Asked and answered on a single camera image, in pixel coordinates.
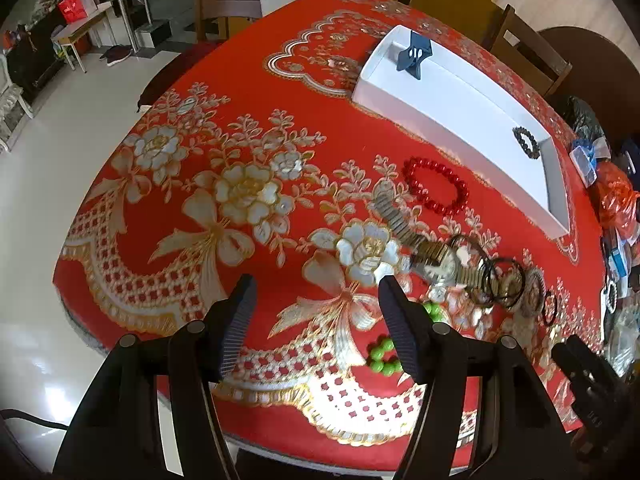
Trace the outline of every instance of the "tiled floor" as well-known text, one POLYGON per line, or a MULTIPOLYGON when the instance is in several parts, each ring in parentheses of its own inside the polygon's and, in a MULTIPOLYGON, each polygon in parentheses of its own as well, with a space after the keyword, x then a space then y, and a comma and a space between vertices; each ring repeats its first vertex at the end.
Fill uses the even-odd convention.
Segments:
MULTIPOLYGON (((65 66, 12 152, 0 155, 0 409, 69 423, 103 361, 66 320, 53 269, 89 185, 139 117, 138 95, 175 56, 131 57, 108 68, 89 54, 86 74, 65 66)), ((180 472, 170 423, 161 406, 167 465, 180 472)), ((63 431, 22 420, 8 425, 50 471, 63 431)))

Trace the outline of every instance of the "red tablecloth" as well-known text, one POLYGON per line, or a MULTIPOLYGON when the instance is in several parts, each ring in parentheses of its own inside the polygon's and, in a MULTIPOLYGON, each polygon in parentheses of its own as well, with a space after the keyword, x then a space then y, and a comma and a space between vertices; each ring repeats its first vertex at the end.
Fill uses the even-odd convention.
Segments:
MULTIPOLYGON (((395 274, 410 297, 426 290, 400 273, 398 244, 371 208, 377 189, 393 189, 418 231, 473 234, 490 254, 544 272, 560 299, 552 330, 478 309, 460 291, 446 309, 463 333, 516 336, 571 424, 550 348, 574 332, 598 344, 604 275, 600 228, 566 154, 572 137, 509 68, 437 20, 390 0, 300 0, 215 50, 138 121, 81 205, 54 283, 73 318, 110 349, 130 331, 171 334, 253 274, 258 306, 246 347, 214 391, 223 429, 282 454, 393 470, 424 387, 363 366, 367 347, 386 334, 376 282, 395 274), (454 156, 353 105, 361 67, 398 23, 484 71, 553 135, 570 235, 549 240, 454 156), (398 172, 412 155, 467 181, 464 212, 443 218, 417 204, 398 172)), ((430 191, 451 200, 453 187, 433 179, 430 191)), ((474 406, 469 399, 461 445, 472 438, 474 406)), ((466 457, 468 446, 456 464, 466 457)))

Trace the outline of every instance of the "wristwatch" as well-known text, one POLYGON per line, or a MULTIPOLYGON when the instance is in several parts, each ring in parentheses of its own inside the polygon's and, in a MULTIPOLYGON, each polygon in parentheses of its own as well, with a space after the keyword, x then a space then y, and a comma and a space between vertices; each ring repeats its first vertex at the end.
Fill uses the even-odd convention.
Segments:
MULTIPOLYGON (((375 205, 396 238, 411 250, 411 270, 425 282, 432 286, 463 285, 482 288, 484 269, 462 265, 452 247, 444 242, 432 242, 413 231, 387 195, 380 193, 376 197, 375 205)), ((492 289, 498 293, 497 280, 491 279, 491 282, 492 289)))

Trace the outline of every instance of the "red plastic bag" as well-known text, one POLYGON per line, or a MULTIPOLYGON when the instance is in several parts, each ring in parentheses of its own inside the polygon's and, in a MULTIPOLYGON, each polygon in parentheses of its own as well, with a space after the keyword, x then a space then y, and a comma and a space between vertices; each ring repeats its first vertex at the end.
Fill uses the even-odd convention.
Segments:
POLYGON ((636 228, 636 193, 626 174, 613 162, 599 162, 595 190, 598 217, 603 228, 615 227, 622 239, 629 239, 636 228))

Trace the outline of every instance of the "gift box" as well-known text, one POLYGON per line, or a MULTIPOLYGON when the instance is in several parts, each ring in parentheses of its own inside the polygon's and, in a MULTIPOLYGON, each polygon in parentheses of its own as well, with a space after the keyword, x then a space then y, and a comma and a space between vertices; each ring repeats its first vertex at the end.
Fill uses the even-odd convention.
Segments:
POLYGON ((62 0, 58 8, 62 11, 67 23, 82 20, 98 9, 94 0, 62 0))

